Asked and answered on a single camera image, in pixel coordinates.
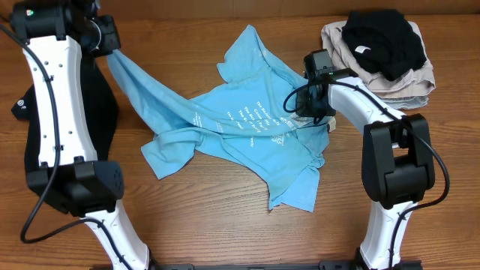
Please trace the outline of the light blue t-shirt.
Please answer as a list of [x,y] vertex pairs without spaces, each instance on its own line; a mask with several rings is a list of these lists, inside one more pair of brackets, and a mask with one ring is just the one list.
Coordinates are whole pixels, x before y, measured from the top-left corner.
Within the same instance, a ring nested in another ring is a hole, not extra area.
[[314,210],[328,125],[293,112],[290,95],[306,81],[265,47],[253,26],[245,28],[217,65],[223,83],[191,99],[158,82],[122,52],[113,52],[107,62],[154,132],[141,151],[157,178],[178,172],[202,152],[256,173],[268,186],[270,207]]

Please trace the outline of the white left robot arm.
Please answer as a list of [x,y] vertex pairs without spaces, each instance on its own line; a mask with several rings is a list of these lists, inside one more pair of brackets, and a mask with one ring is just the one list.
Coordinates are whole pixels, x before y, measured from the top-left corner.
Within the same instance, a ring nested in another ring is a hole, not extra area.
[[137,235],[122,197],[120,166],[99,157],[90,128],[109,146],[118,105],[95,60],[120,46],[114,19],[96,1],[19,1],[4,32],[22,47],[33,79],[37,110],[36,167],[26,180],[40,204],[85,224],[113,269],[156,269]]

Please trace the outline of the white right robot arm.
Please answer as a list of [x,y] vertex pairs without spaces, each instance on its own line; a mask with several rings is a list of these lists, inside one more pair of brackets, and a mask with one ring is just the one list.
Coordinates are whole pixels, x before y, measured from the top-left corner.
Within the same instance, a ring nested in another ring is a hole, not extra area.
[[367,232],[352,260],[322,261],[320,269],[420,269],[401,259],[412,214],[434,186],[426,119],[391,108],[351,70],[309,73],[297,92],[302,116],[343,114],[363,136],[361,180],[372,201]]

